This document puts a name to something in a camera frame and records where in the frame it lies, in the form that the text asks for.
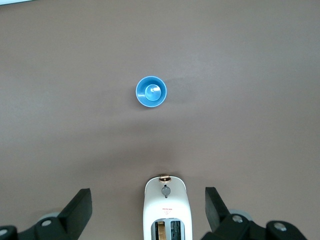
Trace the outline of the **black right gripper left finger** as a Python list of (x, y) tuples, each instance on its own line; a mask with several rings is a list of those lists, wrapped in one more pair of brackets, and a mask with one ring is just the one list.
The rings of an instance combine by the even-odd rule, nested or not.
[(14, 225), (0, 226), (0, 240), (78, 240), (93, 213), (92, 194), (83, 188), (59, 213), (43, 216), (18, 232)]

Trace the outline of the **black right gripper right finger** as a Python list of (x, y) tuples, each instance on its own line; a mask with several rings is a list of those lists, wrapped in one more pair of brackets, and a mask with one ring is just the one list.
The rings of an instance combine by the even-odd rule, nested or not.
[(272, 220), (262, 227), (243, 214), (230, 213), (215, 187), (205, 188), (205, 213), (211, 231), (202, 240), (307, 240), (289, 222)]

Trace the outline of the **blue plastic cup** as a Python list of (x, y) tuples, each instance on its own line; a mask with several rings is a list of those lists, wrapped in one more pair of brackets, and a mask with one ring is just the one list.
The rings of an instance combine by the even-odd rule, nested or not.
[(157, 76), (146, 76), (136, 85), (135, 95), (137, 100), (147, 108), (160, 106), (167, 98), (167, 86)]

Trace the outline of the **cream white toaster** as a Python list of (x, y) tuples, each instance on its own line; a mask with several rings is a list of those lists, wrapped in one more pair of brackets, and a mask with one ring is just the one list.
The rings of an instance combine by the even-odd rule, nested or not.
[(149, 179), (144, 189), (143, 240), (157, 240), (157, 222), (165, 223), (166, 240), (193, 240), (191, 207), (183, 180), (173, 175)]

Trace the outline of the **brown bread slice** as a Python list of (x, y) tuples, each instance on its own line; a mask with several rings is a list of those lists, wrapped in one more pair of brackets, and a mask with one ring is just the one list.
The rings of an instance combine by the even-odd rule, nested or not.
[(165, 222), (158, 221), (156, 228), (157, 228), (157, 240), (167, 240)]

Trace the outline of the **brown table cover sheet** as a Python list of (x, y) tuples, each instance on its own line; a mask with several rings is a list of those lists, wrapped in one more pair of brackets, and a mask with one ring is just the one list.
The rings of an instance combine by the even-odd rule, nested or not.
[[(136, 86), (162, 79), (145, 107)], [(205, 188), (320, 240), (320, 0), (37, 0), (0, 6), (0, 225), (89, 188), (79, 240), (143, 240), (146, 182)]]

